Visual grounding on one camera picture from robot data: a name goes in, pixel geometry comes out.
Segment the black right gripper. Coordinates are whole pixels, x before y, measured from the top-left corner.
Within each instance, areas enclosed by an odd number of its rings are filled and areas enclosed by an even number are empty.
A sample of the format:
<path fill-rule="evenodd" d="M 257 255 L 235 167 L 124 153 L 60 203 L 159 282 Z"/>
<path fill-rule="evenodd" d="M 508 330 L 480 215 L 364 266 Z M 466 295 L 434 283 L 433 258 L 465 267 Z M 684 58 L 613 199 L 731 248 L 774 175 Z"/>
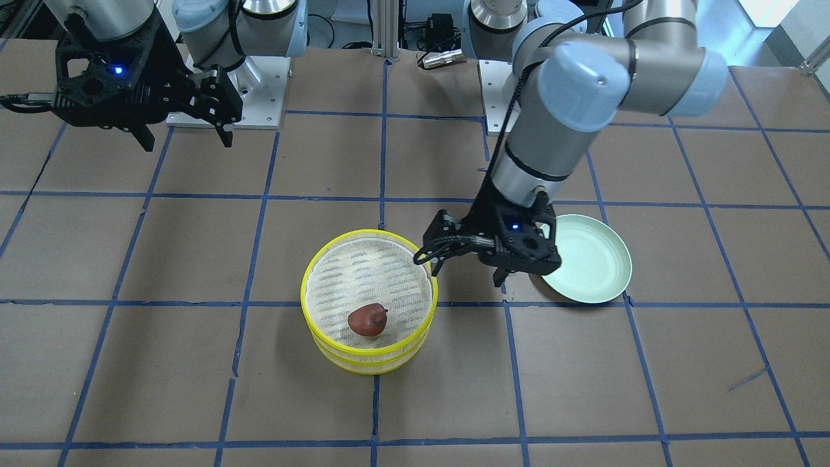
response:
<path fill-rule="evenodd" d="M 152 152 L 148 125 L 183 112 L 217 126 L 231 148 L 243 101 L 222 66 L 187 68 L 166 24 L 148 19 L 135 32 L 99 41 L 80 19 L 68 19 L 56 50 L 56 89 L 51 111 L 75 126 L 127 129 L 143 151 Z"/>

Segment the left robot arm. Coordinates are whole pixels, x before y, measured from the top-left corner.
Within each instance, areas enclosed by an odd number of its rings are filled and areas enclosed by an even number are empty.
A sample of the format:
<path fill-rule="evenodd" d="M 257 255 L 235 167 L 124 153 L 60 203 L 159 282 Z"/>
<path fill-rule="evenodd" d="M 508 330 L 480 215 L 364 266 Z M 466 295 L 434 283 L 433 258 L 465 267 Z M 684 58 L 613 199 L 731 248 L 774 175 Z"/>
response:
<path fill-rule="evenodd" d="M 622 36 L 587 34 L 592 18 L 569 1 L 528 18 L 525 1 L 466 1 L 462 50 L 511 65 L 513 91 L 471 209 L 435 215 L 413 263 L 438 275 L 472 252 L 510 273 L 546 276 L 563 264 L 552 200 L 619 110 L 668 117 L 706 114 L 720 100 L 726 60 L 698 44 L 695 1 L 626 1 Z"/>

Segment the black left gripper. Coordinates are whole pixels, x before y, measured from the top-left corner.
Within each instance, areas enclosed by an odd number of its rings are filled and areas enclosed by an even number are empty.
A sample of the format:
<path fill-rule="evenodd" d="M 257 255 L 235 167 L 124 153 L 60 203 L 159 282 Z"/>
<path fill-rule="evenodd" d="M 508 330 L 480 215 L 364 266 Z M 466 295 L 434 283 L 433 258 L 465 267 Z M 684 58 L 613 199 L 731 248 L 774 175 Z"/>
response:
<path fill-rule="evenodd" d="M 529 207 L 514 204 L 497 189 L 484 188 L 463 218 L 439 210 L 413 263 L 430 262 L 437 278 L 449 258 L 475 254 L 482 264 L 495 268 L 496 289 L 515 272 L 539 276 L 554 272 L 562 265 L 554 237 L 555 212 L 545 190 L 531 192 L 530 201 Z"/>

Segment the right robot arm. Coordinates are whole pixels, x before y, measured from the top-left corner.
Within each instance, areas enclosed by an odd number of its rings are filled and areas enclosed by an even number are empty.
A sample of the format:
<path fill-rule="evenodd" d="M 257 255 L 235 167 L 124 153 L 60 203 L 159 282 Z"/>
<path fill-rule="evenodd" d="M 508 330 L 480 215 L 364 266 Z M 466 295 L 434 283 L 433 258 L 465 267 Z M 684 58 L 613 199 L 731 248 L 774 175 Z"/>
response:
<path fill-rule="evenodd" d="M 281 125 L 289 66 L 307 45 L 305 1 L 174 1 L 183 58 L 152 1 L 48 1 L 64 33 L 56 88 L 27 103 L 70 125 L 121 130 L 147 151 L 149 125 L 232 130 Z"/>

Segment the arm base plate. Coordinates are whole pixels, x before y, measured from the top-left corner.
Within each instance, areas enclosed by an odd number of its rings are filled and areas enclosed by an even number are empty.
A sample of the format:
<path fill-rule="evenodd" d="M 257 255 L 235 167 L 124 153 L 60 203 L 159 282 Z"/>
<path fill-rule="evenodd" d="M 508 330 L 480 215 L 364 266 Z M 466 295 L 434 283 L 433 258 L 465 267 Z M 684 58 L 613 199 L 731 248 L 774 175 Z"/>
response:
<path fill-rule="evenodd" d="M 281 127 L 285 90 L 291 75 L 290 57 L 249 56 L 229 73 L 230 82 L 243 103 L 234 129 L 278 130 Z"/>
<path fill-rule="evenodd" d="M 504 125 L 504 116 L 518 80 L 513 74 L 512 64 L 501 61 L 480 61 L 479 73 L 481 98 L 486 112 L 487 135 L 497 136 L 503 129 L 509 133 L 521 114 L 521 106 L 515 104 L 510 120 Z"/>

